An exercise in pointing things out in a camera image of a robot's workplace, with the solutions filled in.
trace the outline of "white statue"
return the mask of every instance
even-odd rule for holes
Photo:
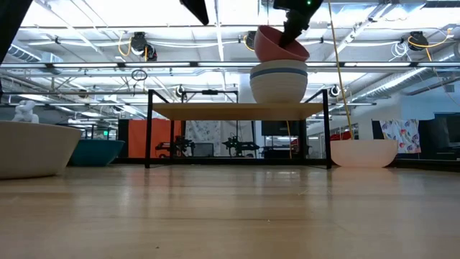
[[[13,122],[38,123],[38,116],[33,113],[34,107],[34,101],[20,101],[19,105],[16,106]]]

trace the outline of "pink bowl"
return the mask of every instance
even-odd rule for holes
[[[310,53],[297,41],[285,49],[278,46],[282,32],[267,25],[259,26],[254,40],[254,51],[260,62],[272,60],[299,60],[305,62]]]

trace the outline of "patterned fabric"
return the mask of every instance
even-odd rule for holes
[[[380,121],[380,127],[386,140],[397,140],[399,154],[422,152],[417,119]]]
[[[187,121],[185,138],[195,143],[213,143],[214,156],[221,155],[221,123],[215,121]]]

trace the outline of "wooden floor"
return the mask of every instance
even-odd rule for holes
[[[0,258],[460,258],[460,174],[68,168],[0,181]]]

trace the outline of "blue stripe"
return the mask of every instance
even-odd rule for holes
[[[268,73],[296,73],[299,75],[307,76],[307,71],[303,71],[297,68],[270,68],[264,69],[263,71],[257,71],[255,73],[252,73],[250,79],[253,79],[257,76],[266,75]]]

